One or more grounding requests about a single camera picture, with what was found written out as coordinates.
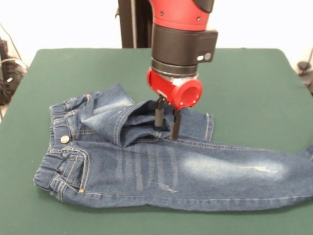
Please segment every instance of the red robot arm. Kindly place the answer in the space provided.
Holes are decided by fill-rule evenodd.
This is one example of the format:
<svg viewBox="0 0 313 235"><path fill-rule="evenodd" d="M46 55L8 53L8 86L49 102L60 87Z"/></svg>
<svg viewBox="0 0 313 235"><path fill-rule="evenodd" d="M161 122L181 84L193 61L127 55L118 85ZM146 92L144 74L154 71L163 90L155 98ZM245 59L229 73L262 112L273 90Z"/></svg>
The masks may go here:
<svg viewBox="0 0 313 235"><path fill-rule="evenodd" d="M218 33L206 30L213 3L214 0L150 0L154 24L147 82L160 96L156 127L163 124L163 103L174 107L173 140L179 134L179 110L194 106L202 95L198 63L213 59Z"/></svg>

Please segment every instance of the green table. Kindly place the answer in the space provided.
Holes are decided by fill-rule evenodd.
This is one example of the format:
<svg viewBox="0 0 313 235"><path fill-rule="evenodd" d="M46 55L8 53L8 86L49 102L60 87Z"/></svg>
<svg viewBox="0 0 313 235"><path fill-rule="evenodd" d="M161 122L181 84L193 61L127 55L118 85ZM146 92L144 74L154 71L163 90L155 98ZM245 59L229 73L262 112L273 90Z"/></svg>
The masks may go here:
<svg viewBox="0 0 313 235"><path fill-rule="evenodd" d="M3 235L311 235L313 203L259 212L160 208L95 210L62 203L33 186L49 140L52 104L119 82L135 101L148 89L149 49L40 50L0 124ZM275 49L218 49L201 64L194 109L215 118L214 141L296 152L313 143L313 98Z"/></svg>

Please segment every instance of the seam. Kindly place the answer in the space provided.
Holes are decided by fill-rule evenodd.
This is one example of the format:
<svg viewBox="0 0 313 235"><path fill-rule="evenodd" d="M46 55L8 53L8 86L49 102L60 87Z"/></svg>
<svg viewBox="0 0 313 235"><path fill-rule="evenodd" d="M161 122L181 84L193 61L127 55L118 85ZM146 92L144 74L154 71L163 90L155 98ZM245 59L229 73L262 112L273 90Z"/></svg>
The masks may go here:
<svg viewBox="0 0 313 235"><path fill-rule="evenodd" d="M62 150L52 148L49 150L49 153L62 153Z"/></svg>
<svg viewBox="0 0 313 235"><path fill-rule="evenodd" d="M87 97L87 103L88 103L91 100L91 95L87 94L86 97Z"/></svg>
<svg viewBox="0 0 313 235"><path fill-rule="evenodd" d="M214 133L214 119L213 119L213 116L211 116L211 115L209 115L209 117L211 117L211 119L209 121L209 128L211 128L211 133L210 133L210 137L209 137L208 141L211 141L212 137L213 137L213 133Z"/></svg>
<svg viewBox="0 0 313 235"><path fill-rule="evenodd" d="M58 188L57 188L57 192L58 192L58 197L59 197L59 199L61 199L61 194L60 194L60 192L61 192L61 186L62 186L62 182L63 181L60 181L60 183L59 183L59 185L58 185Z"/></svg>
<svg viewBox="0 0 313 235"><path fill-rule="evenodd" d="M60 182L65 183L69 188L71 188L72 190L77 192L77 189L73 188L72 186L70 186L68 183L59 180L59 179L54 179ZM100 196L111 196L111 197L127 197L127 198L151 198L151 197L146 197L146 196L127 196L127 195L111 195L111 194L105 194L105 193L98 193L98 192L90 192L90 191L85 191L81 194L92 194L92 195L100 195ZM213 198L213 199L185 199L185 198L175 198L176 200L195 200L195 201L232 201L232 200L236 200L236 201L264 201L264 200L284 200L284 199L296 199L296 198L306 198L306 197L312 197L313 195L299 195L299 196L287 196L287 197L271 197L271 198ZM153 197L153 198L157 198L157 199L173 199L173 197Z"/></svg>
<svg viewBox="0 0 313 235"><path fill-rule="evenodd" d="M197 142L197 141L177 140L176 142L183 144L183 145L187 145L187 146L195 146L195 147L202 147L202 148L209 148L209 149L265 151L265 149L227 146L227 145L222 145L222 144L219 145L219 144L211 144L211 143L202 143L202 142Z"/></svg>
<svg viewBox="0 0 313 235"><path fill-rule="evenodd" d="M86 135L86 134L95 134L95 131L73 131L73 134L80 134L80 135Z"/></svg>
<svg viewBox="0 0 313 235"><path fill-rule="evenodd" d="M87 179L89 177L89 168L90 168L90 158L89 158L89 154L85 153L87 156L87 159L84 161L86 164L88 164L88 168L87 168L87 173L86 173L86 179L85 179L85 183L84 183L84 188L86 188L86 183L87 183Z"/></svg>
<svg viewBox="0 0 313 235"><path fill-rule="evenodd" d="M115 144L117 144L117 136L118 136L118 126L120 124L121 119L124 117L125 113L127 112L126 110L123 110L122 114L118 117L116 123L115 123L115 127L114 127L114 138L113 138L113 142L115 142Z"/></svg>
<svg viewBox="0 0 313 235"><path fill-rule="evenodd" d="M58 123L60 123L61 121L64 121L64 118L55 119L55 120L53 121L53 125L58 124Z"/></svg>
<svg viewBox="0 0 313 235"><path fill-rule="evenodd" d="M67 110L69 110L69 105L68 105L68 103L67 103L66 101L64 101L64 104L65 104Z"/></svg>
<svg viewBox="0 0 313 235"><path fill-rule="evenodd" d="M119 134L122 128L121 122L124 119L124 117L128 114L130 114L132 111L134 111L137 108L137 106L131 107L130 109L126 109L126 111L121 114L121 116L118 118L118 120L116 121L116 125L115 125L115 129L114 129L114 134L115 134L115 139L116 139L116 145L118 147L121 147L121 143L118 141L119 139Z"/></svg>
<svg viewBox="0 0 313 235"><path fill-rule="evenodd" d="M205 136L204 139L207 140L207 134L209 133L209 123L210 123L210 119L209 119L209 114L206 113L206 119L207 119L207 124L206 124L206 132L205 132Z"/></svg>
<svg viewBox="0 0 313 235"><path fill-rule="evenodd" d="M60 192L60 201L61 202L64 202L64 200L63 200L63 191L65 189L65 186L66 186L66 183L63 182L63 187L62 187L61 192Z"/></svg>
<svg viewBox="0 0 313 235"><path fill-rule="evenodd" d="M68 118L66 118L66 121L67 121L67 125L68 125L69 134L70 134L70 136L72 138L72 141L74 141L75 140L75 137L74 137L74 134L73 134L74 129L72 127L71 121Z"/></svg>
<svg viewBox="0 0 313 235"><path fill-rule="evenodd" d="M64 115L64 118L68 118L70 116L73 116L73 115L76 114L76 112L77 112L76 110L70 111L70 112L68 112L67 114Z"/></svg>
<svg viewBox="0 0 313 235"><path fill-rule="evenodd" d="M68 181L68 178L70 177L70 175L71 175L71 173L72 173L72 171L73 171L73 169L74 169L74 166L75 166L76 162L77 162L77 156L76 156L76 160L74 161L74 163L73 163L73 165L72 165L72 168L71 168L70 171L69 171L69 174L68 174L68 176L67 176L66 181Z"/></svg>

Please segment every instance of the faded denim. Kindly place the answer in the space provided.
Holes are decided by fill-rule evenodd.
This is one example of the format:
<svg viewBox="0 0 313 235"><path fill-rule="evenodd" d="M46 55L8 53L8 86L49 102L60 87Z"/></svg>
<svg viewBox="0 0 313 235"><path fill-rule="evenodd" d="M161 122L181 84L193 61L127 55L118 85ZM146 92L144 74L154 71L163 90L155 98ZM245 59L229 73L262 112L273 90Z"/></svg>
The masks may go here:
<svg viewBox="0 0 313 235"><path fill-rule="evenodd" d="M313 198L313 145L292 154L214 143L212 116L192 109L182 110L173 142L171 107L161 130L154 108L154 101L135 104L120 85L50 107L50 143L35 185L93 208L251 211Z"/></svg>

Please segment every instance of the white wall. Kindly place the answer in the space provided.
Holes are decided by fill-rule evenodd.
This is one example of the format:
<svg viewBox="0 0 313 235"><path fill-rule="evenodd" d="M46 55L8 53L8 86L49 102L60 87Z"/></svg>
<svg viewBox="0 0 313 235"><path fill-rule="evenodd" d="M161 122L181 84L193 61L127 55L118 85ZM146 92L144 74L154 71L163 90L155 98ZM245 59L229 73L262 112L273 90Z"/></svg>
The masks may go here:
<svg viewBox="0 0 313 235"><path fill-rule="evenodd" d="M117 0L2 0L1 7L8 10L0 22L27 64L41 48L121 47ZM279 48L295 68L313 47L312 11L312 0L215 0L209 26L220 33L218 47Z"/></svg>

